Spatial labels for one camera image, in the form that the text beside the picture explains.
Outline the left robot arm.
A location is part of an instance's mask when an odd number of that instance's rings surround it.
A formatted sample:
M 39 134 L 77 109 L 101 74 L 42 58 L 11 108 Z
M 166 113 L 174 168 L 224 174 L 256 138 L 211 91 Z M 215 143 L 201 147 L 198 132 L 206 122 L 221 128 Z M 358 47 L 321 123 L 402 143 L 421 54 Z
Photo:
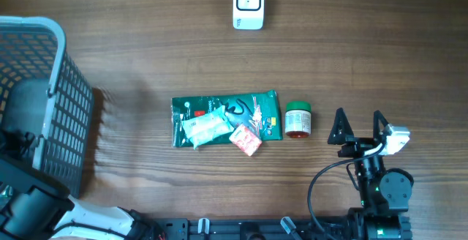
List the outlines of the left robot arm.
M 21 162 L 33 141 L 1 131 L 1 190 L 13 190 L 1 207 L 2 239 L 166 238 L 157 223 L 137 211 L 77 200 L 62 183 Z

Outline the red white snack packet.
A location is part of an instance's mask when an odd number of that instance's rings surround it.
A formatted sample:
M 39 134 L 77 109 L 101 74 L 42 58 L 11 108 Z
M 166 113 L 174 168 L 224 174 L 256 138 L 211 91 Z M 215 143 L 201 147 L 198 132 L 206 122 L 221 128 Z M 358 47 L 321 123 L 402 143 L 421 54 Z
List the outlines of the red white snack packet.
M 229 139 L 249 157 L 251 157 L 262 144 L 262 141 L 243 124 L 239 125 L 234 130 Z

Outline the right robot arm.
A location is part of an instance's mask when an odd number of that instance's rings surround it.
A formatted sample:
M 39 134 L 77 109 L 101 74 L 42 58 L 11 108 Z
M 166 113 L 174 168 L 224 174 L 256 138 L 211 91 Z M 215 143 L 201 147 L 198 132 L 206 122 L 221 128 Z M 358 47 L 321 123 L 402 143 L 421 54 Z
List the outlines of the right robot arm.
M 355 170 L 350 177 L 361 198 L 361 207 L 348 211 L 344 239 L 412 238 L 410 219 L 404 213 L 409 210 L 414 179 L 400 168 L 387 169 L 383 162 L 409 141 L 410 131 L 390 124 L 378 110 L 370 138 L 355 136 L 344 109 L 336 111 L 328 143 L 340 145 L 338 156 L 352 160 Z

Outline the white wipes packet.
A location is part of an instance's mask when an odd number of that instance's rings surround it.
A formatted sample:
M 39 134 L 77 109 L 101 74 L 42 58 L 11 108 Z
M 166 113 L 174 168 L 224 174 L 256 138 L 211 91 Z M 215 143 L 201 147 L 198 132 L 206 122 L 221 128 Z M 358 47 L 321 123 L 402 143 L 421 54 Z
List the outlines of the white wipes packet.
M 225 115 L 224 105 L 203 116 L 185 120 L 181 123 L 186 137 L 193 145 L 193 149 L 234 131 L 234 127 Z

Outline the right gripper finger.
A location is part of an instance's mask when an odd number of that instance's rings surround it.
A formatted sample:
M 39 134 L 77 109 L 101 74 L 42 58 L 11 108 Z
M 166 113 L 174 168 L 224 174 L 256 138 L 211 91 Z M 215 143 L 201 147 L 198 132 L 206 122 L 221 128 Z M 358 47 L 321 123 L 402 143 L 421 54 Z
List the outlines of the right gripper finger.
M 373 139 L 375 140 L 381 139 L 380 125 L 386 128 L 388 126 L 388 121 L 379 110 L 376 110 L 373 115 Z
M 328 136 L 328 144 L 343 145 L 351 142 L 355 142 L 354 132 L 348 122 L 344 109 L 338 108 L 330 135 Z

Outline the green 3M glove package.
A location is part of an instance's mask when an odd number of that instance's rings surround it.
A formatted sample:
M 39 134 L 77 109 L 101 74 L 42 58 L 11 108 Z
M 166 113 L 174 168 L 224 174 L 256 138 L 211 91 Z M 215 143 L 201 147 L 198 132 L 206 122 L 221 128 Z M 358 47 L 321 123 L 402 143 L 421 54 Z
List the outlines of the green 3M glove package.
M 172 146 L 192 145 L 184 132 L 183 121 L 204 116 L 220 107 L 224 108 L 224 114 L 234 128 L 244 125 L 260 140 L 282 139 L 277 93 L 270 90 L 264 93 L 172 98 Z

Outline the green lid jar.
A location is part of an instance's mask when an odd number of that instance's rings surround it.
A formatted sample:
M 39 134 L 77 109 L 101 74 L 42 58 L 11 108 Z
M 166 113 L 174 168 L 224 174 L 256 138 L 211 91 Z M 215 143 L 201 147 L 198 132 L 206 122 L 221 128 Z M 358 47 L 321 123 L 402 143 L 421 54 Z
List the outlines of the green lid jar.
M 290 138 L 307 138 L 312 132 L 312 107 L 305 101 L 286 105 L 285 134 Z

